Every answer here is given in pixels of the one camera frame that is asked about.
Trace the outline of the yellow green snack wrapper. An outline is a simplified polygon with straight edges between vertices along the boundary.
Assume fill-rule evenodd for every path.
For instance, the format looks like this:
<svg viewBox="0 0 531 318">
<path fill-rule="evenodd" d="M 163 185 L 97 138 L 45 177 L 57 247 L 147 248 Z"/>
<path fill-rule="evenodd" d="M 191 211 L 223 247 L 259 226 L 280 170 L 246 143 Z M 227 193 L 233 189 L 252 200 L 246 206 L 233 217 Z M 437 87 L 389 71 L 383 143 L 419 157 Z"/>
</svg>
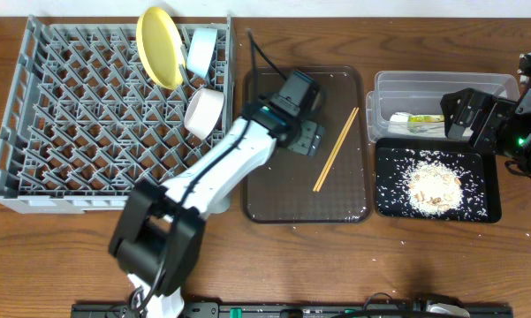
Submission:
<svg viewBox="0 0 531 318">
<path fill-rule="evenodd" d="M 408 118 L 409 123 L 443 123 L 443 115 L 411 115 Z"/>
</svg>

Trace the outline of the pink bowl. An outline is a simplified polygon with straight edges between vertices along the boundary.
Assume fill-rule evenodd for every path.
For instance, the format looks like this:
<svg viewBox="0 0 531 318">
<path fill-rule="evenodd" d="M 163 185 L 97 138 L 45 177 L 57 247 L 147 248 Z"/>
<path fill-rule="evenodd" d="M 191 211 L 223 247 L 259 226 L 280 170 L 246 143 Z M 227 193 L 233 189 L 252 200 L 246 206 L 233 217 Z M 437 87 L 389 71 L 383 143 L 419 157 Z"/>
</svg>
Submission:
<svg viewBox="0 0 531 318">
<path fill-rule="evenodd" d="M 185 128 L 198 139 L 205 140 L 214 130 L 223 107 L 223 92 L 201 88 L 188 104 L 184 119 Z"/>
</svg>

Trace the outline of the blue bowl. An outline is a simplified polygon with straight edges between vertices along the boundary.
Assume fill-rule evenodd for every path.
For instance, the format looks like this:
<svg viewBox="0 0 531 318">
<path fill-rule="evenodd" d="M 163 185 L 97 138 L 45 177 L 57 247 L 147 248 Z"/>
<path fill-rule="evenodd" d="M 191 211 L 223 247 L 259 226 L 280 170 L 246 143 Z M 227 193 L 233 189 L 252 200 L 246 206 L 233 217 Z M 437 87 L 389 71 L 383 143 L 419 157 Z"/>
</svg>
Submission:
<svg viewBox="0 0 531 318">
<path fill-rule="evenodd" d="M 201 78 L 208 74 L 217 41 L 215 28 L 197 28 L 186 60 L 187 69 Z"/>
</svg>

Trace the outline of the yellow plate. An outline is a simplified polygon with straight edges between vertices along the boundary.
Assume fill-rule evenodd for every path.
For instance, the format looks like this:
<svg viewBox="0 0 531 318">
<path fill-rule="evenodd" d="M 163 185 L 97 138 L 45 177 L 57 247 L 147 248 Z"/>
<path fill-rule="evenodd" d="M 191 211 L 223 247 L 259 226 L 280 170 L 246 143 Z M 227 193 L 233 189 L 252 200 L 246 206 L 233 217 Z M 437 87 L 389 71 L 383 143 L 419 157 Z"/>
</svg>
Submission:
<svg viewBox="0 0 531 318">
<path fill-rule="evenodd" d="M 140 61 L 158 86 L 174 90 L 183 84 L 179 67 L 185 65 L 182 40 L 170 15 L 160 7 L 148 8 L 138 19 L 136 42 Z"/>
</svg>

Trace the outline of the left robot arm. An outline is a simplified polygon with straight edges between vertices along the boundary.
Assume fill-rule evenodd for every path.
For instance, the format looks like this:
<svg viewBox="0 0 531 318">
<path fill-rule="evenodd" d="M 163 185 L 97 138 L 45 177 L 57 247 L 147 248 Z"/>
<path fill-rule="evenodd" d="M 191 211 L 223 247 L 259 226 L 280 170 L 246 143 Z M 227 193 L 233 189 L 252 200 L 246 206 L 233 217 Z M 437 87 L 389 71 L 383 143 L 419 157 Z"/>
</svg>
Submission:
<svg viewBox="0 0 531 318">
<path fill-rule="evenodd" d="M 176 317 L 180 287 L 198 261 L 210 214 L 276 148 L 313 155 L 323 128 L 311 121 L 321 108 L 320 84 L 295 70 L 280 91 L 254 95 L 231 130 L 187 170 L 160 185 L 142 180 L 129 192 L 109 243 L 109 254 L 133 282 L 127 313 Z"/>
</svg>

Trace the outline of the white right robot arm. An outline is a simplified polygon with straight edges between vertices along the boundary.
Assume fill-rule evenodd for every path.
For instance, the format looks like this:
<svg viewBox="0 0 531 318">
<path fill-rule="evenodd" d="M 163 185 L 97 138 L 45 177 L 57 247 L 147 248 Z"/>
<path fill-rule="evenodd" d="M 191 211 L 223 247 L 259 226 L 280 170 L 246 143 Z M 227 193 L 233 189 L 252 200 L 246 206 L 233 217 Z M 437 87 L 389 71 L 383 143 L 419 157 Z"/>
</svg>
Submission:
<svg viewBox="0 0 531 318">
<path fill-rule="evenodd" d="M 518 74 L 524 92 L 517 101 L 465 88 L 444 95 L 440 106 L 448 139 L 461 140 L 469 129 L 470 148 L 507 157 L 511 174 L 531 178 L 531 52 L 520 55 Z"/>
</svg>

